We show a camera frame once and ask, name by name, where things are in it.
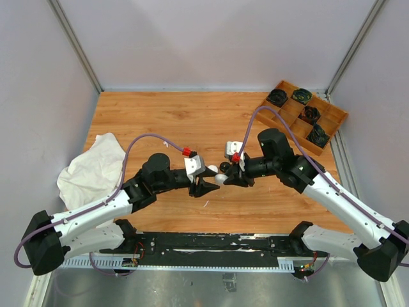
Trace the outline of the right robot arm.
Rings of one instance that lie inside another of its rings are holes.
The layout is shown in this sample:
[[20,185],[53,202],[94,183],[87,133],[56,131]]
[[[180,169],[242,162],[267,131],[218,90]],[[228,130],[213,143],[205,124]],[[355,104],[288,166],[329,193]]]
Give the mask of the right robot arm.
[[360,201],[323,166],[295,154],[278,129],[260,132],[258,142],[263,155],[255,158],[242,152],[243,142],[226,143],[225,156],[232,164],[223,183],[252,187],[257,178],[277,177],[285,186],[322,204],[352,230],[348,235],[303,221],[290,234],[294,254],[322,251],[356,262],[377,281],[388,281],[408,254],[408,222],[395,222]]

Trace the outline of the white charging case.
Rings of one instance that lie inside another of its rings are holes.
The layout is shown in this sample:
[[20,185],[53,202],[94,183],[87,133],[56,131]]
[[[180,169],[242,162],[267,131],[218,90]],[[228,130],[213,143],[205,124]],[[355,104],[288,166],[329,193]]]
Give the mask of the white charging case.
[[212,171],[214,171],[215,173],[219,172],[219,169],[216,165],[209,165],[208,168]]
[[218,185],[224,185],[224,182],[228,179],[228,176],[225,174],[217,174],[214,176],[214,180]]

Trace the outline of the black charging case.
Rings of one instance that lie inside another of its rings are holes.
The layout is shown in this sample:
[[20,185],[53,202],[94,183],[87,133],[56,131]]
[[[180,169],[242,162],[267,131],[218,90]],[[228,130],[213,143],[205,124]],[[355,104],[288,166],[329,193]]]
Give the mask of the black charging case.
[[231,167],[231,164],[229,162],[222,162],[219,165],[219,169],[222,173],[225,173],[230,167]]

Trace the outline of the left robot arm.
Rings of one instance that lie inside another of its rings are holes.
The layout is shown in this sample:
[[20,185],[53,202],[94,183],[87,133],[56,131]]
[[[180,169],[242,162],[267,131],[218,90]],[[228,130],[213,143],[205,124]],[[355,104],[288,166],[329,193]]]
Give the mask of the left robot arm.
[[186,188],[191,197],[198,198],[219,189],[219,185],[205,181],[217,175],[216,166],[206,166],[199,155],[186,158],[184,163],[182,169],[171,169],[169,157],[155,153],[133,178],[105,198],[59,214],[37,212],[22,237],[29,260],[26,267],[41,276],[81,254],[117,248],[123,253],[133,251],[137,237],[128,221],[122,219],[110,226],[103,223],[151,205],[164,192]]

